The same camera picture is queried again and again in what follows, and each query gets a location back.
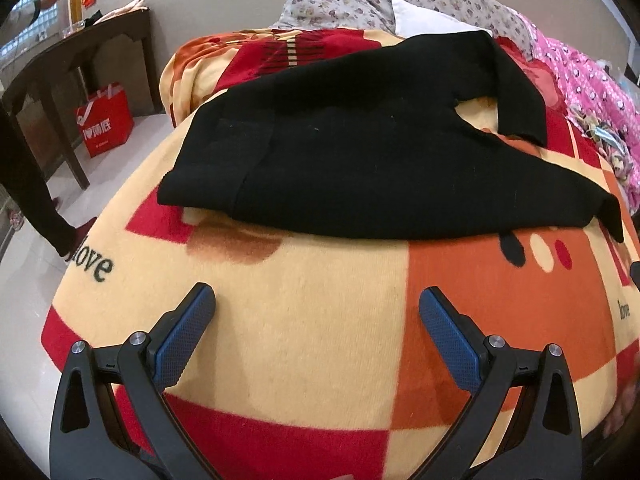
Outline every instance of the pink patterned fabric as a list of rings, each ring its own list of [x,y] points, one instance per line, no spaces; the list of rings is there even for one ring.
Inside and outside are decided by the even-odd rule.
[[[622,134],[634,160],[625,191],[635,212],[640,207],[640,113],[634,102],[593,59],[562,41],[547,38],[525,16],[513,12],[529,29],[533,57],[544,61],[556,74],[567,107],[592,112]]]

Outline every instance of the wooden table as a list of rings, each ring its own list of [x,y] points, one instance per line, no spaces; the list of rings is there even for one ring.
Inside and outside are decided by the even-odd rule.
[[[24,106],[26,95],[30,94],[34,100],[40,101],[47,119],[58,136],[65,160],[82,189],[89,187],[89,180],[65,133],[65,128],[53,101],[51,89],[69,71],[79,68],[84,76],[88,92],[97,91],[97,80],[92,60],[106,41],[121,34],[128,36],[132,41],[142,43],[151,101],[156,113],[162,112],[156,62],[151,42],[149,10],[134,10],[116,16],[97,25],[84,28],[50,46],[27,63],[2,96],[4,108],[18,131],[21,129],[16,116]]]

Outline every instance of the pillow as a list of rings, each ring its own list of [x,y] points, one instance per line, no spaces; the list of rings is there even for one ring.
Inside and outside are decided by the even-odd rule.
[[[450,34],[470,30],[484,30],[489,36],[494,36],[486,28],[460,22],[437,10],[417,7],[404,0],[391,0],[391,4],[396,18],[396,36],[401,38],[410,38],[418,34]]]

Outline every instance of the patterned blanket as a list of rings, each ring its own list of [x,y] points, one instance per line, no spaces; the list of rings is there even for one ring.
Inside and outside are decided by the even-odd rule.
[[[627,269],[640,243],[625,212],[623,244],[596,221],[406,242],[280,232],[156,202],[204,100],[263,73],[398,41],[381,31],[256,30],[179,49],[161,85],[177,128],[70,264],[42,333],[56,366],[79,338],[106,346],[150,329],[206,282],[216,291],[215,318],[166,397],[224,478],[404,480],[467,398],[418,317],[418,295],[437,285],[485,333],[521,348],[561,345],[582,432],[595,428],[639,346],[640,292]],[[458,113],[496,134],[490,99],[462,103]],[[548,110],[547,127],[547,149],[503,140],[620,196],[611,168],[567,120]],[[454,153],[443,156],[455,164]],[[116,398],[130,434],[147,446],[124,388]],[[516,398],[512,391],[478,461],[495,452]]]

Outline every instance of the silver bolt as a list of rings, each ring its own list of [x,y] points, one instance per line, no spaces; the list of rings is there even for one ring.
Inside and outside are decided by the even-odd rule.
[[[129,337],[129,342],[132,345],[140,345],[143,342],[145,342],[145,339],[146,339],[146,334],[144,332],[134,332]]]
[[[79,354],[82,350],[84,350],[85,346],[86,345],[84,344],[84,341],[76,341],[71,345],[71,351],[74,354]]]
[[[549,351],[551,355],[555,355],[556,357],[560,357],[562,355],[562,349],[555,343],[551,343],[549,345]]]
[[[504,346],[504,339],[499,335],[489,336],[489,344],[494,348],[502,348]]]

